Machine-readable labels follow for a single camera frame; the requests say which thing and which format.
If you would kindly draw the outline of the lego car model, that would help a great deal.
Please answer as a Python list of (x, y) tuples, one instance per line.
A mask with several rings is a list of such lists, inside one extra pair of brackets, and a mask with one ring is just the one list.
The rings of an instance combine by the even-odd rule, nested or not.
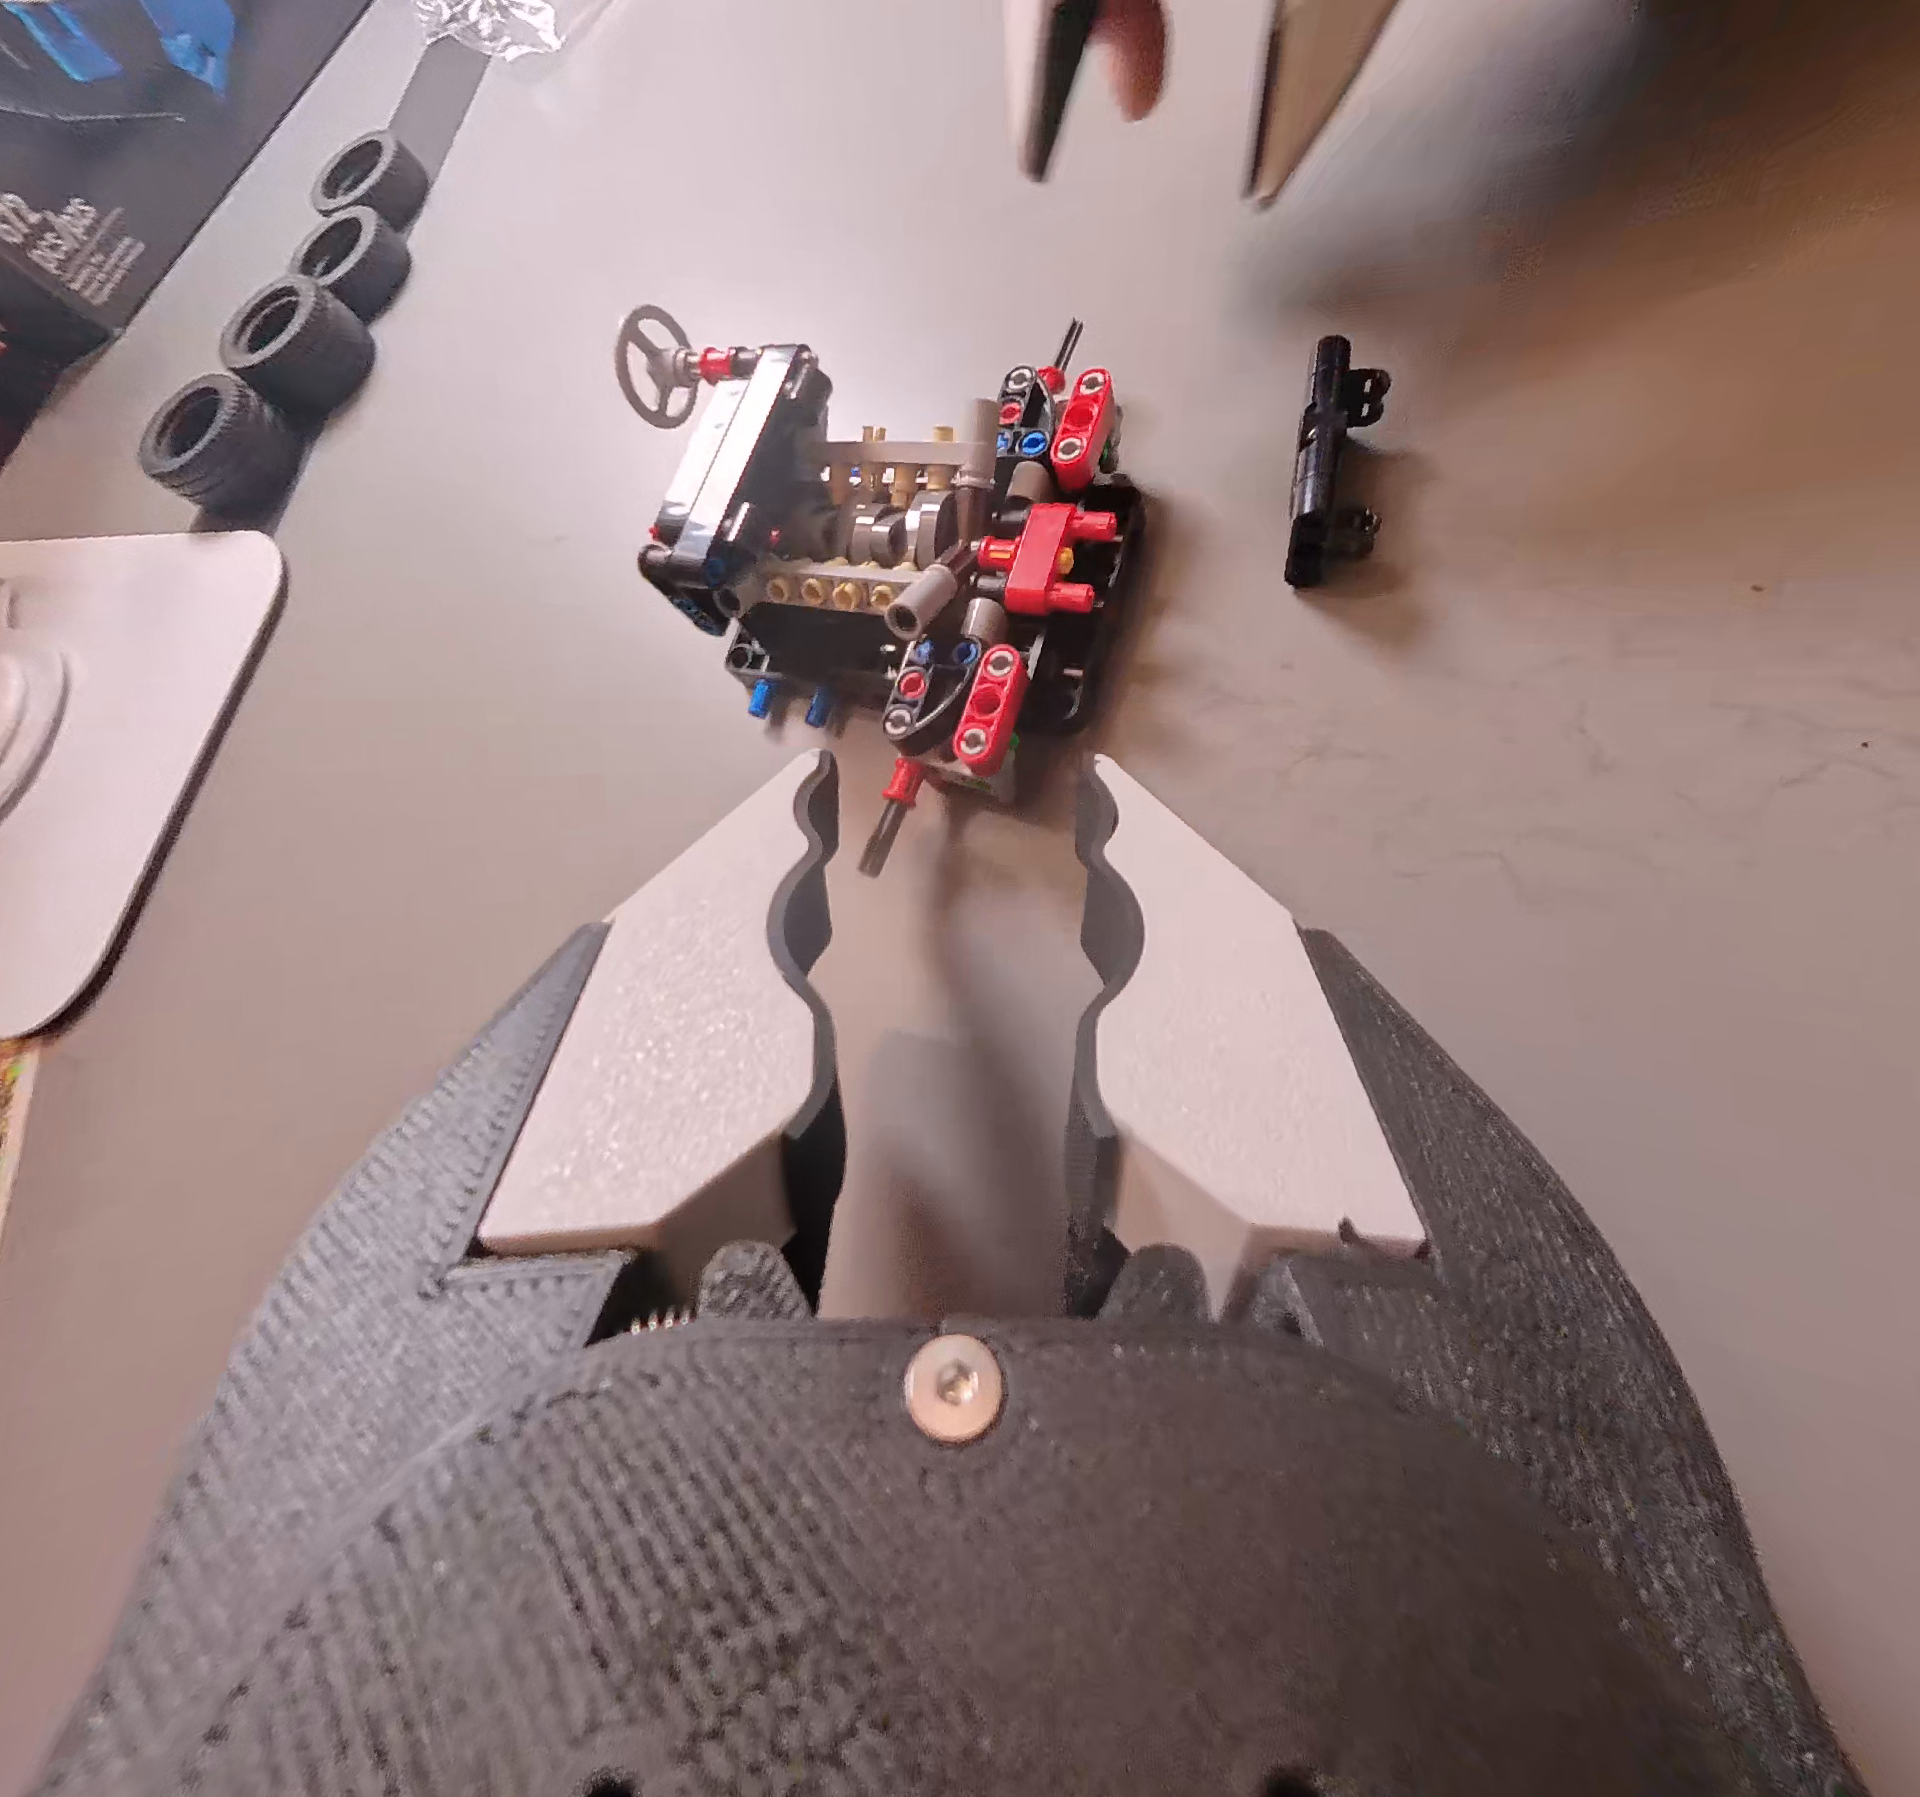
[(1074, 368), (1083, 330), (1010, 368), (965, 431), (831, 440), (817, 349), (698, 345), (655, 302), (619, 323), (628, 407), (690, 428), (636, 570), (725, 642), (755, 720), (788, 700), (811, 727), (874, 717), (891, 778), (869, 878), (926, 786), (1014, 801), (1022, 747), (1098, 700), (1148, 498), (1119, 467), (1113, 371)]

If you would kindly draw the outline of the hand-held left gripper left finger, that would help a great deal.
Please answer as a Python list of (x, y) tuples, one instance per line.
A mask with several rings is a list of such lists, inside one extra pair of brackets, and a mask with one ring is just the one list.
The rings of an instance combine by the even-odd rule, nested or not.
[(602, 925), (475, 1239), (494, 1257), (636, 1251), (667, 1292), (732, 1240), (822, 1292), (841, 1196), (831, 942), (836, 764), (791, 758)]

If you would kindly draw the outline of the dark printed box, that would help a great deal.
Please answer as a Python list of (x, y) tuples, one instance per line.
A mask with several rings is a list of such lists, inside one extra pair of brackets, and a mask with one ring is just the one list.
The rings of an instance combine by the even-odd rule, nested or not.
[(374, 0), (3, 0), (3, 457)]

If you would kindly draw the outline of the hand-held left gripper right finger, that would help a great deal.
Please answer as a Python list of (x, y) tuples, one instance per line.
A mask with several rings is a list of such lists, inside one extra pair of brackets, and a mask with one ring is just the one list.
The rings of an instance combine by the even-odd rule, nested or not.
[(1187, 1251), (1211, 1309), (1282, 1252), (1412, 1259), (1426, 1226), (1293, 909), (1088, 758), (1074, 853), (1095, 991), (1068, 1081), (1068, 1292)]

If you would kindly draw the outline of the black lego beam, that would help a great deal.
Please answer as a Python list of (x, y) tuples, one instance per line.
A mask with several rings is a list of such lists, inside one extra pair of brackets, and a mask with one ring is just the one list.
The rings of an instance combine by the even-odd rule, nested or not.
[(1348, 337), (1319, 337), (1288, 488), (1282, 578), (1295, 592), (1319, 589), (1336, 566), (1373, 551), (1379, 517), (1363, 505), (1345, 505), (1337, 482), (1350, 438), (1379, 421), (1390, 386), (1387, 371), (1352, 362)]

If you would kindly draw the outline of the person's right hand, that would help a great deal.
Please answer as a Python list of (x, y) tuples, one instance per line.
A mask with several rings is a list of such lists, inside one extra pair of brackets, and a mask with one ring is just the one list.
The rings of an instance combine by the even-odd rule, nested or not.
[(1088, 47), (1102, 57), (1124, 120), (1144, 120), (1164, 90), (1164, 2), (1098, 0)]

